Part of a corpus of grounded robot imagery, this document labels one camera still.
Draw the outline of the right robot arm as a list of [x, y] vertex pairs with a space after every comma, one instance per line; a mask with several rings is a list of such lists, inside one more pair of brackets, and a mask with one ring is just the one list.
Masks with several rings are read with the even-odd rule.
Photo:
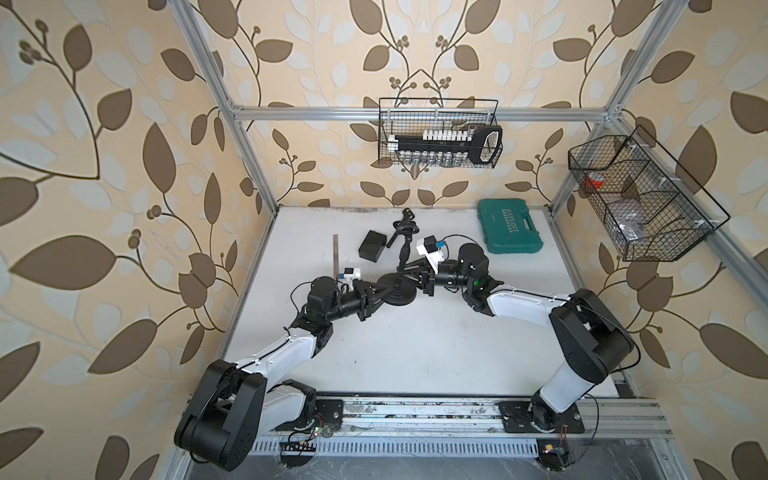
[[563, 363], [531, 397], [525, 417], [544, 432], [582, 397], [619, 370], [636, 342], [599, 297], [580, 289], [565, 297], [514, 288], [493, 278], [489, 259], [475, 243], [461, 246], [451, 260], [438, 245], [419, 246], [420, 258], [397, 267], [395, 284], [406, 300], [418, 290], [432, 296], [436, 287], [456, 289], [475, 312], [534, 324], [549, 324]]

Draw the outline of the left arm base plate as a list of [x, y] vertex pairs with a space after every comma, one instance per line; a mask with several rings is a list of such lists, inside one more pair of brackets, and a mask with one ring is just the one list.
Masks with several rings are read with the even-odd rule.
[[297, 420], [284, 423], [276, 428], [281, 432], [304, 432], [318, 430], [321, 435], [332, 436], [341, 429], [344, 402], [321, 398], [307, 407]]

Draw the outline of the black round base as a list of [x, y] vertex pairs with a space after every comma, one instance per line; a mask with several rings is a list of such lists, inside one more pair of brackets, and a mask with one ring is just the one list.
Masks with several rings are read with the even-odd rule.
[[378, 284], [387, 288], [383, 302], [392, 306], [406, 306], [412, 303], [417, 294], [416, 286], [397, 273], [388, 273], [378, 279]]

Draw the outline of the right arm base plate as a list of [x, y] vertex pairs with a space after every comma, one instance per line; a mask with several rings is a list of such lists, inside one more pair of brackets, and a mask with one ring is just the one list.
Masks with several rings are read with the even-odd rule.
[[576, 404], [562, 413], [546, 403], [506, 400], [497, 404], [503, 429], [509, 434], [583, 434], [586, 429]]

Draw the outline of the black mic stand rod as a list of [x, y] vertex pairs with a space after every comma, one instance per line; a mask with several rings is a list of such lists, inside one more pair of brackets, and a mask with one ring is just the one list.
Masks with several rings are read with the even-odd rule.
[[394, 239], [398, 236], [402, 236], [404, 239], [404, 244], [399, 252], [399, 263], [397, 266], [394, 283], [394, 288], [399, 289], [402, 284], [405, 265], [408, 263], [410, 257], [412, 238], [414, 234], [419, 232], [419, 227], [413, 219], [402, 219], [396, 221], [393, 223], [393, 226], [395, 228], [395, 234], [393, 235], [390, 242], [393, 243]]

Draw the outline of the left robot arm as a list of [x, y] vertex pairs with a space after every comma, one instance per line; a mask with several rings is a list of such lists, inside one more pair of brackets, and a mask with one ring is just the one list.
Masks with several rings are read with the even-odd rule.
[[175, 446], [196, 461], [232, 471], [259, 436], [284, 424], [310, 426], [316, 390], [287, 375], [328, 344], [334, 321], [366, 320], [391, 291], [363, 280], [342, 287], [327, 276], [314, 279], [281, 339], [236, 362], [219, 359], [206, 368], [176, 427]]

